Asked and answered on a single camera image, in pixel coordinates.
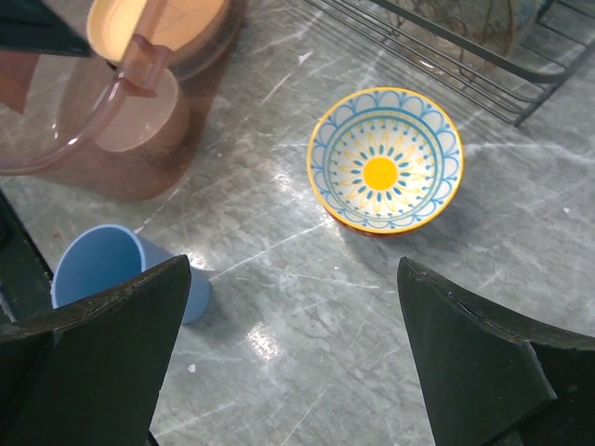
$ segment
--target ceramic bowl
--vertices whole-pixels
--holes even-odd
[[[402,88],[353,93],[316,125],[307,156],[318,200],[355,230],[415,230],[451,202],[464,167],[461,139],[432,100]]]

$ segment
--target metal dish rack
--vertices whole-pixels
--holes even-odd
[[[392,56],[406,61],[464,98],[515,126],[527,119],[560,88],[595,50],[595,2],[555,0],[549,12],[535,24],[531,34],[509,57],[472,43],[470,40],[420,17],[388,0],[304,0],[323,13],[369,39]],[[489,73],[478,72],[440,49],[393,26],[386,14],[399,16],[416,26],[467,50],[496,66]],[[425,49],[422,54],[418,49]],[[415,54],[442,75],[415,63]]]

